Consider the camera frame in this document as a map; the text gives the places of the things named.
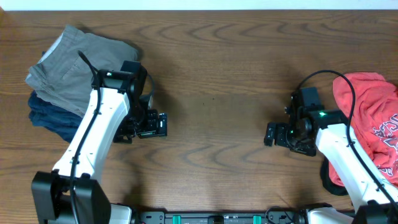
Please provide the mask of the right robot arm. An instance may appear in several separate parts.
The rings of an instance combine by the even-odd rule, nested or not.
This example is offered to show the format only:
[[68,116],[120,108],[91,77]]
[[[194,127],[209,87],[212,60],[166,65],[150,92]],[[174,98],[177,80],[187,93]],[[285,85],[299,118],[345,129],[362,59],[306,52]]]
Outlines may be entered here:
[[361,147],[341,110],[326,110],[315,87],[291,95],[288,123],[270,122],[264,144],[305,156],[321,152],[332,164],[351,199],[354,214],[314,205],[294,215],[295,223],[397,223],[397,189]]

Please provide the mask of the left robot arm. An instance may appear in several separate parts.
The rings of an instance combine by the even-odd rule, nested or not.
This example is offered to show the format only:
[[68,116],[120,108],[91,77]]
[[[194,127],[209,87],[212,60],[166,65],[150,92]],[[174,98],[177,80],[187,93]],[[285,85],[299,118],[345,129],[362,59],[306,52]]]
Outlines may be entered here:
[[138,223],[133,208],[109,201],[100,186],[112,143],[167,135],[167,115],[151,108],[150,78],[140,62],[119,71],[92,69],[94,80],[83,120],[51,172],[38,171],[31,190],[39,223]]

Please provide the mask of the grey cotton shorts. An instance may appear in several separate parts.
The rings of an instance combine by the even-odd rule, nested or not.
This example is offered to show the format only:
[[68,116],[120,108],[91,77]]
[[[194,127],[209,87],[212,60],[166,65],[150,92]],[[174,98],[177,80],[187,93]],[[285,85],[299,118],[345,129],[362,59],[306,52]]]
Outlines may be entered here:
[[30,67],[25,82],[39,98],[83,117],[93,75],[79,51],[95,68],[107,70],[119,70],[125,60],[136,61],[139,53],[125,42],[65,27],[39,62]]

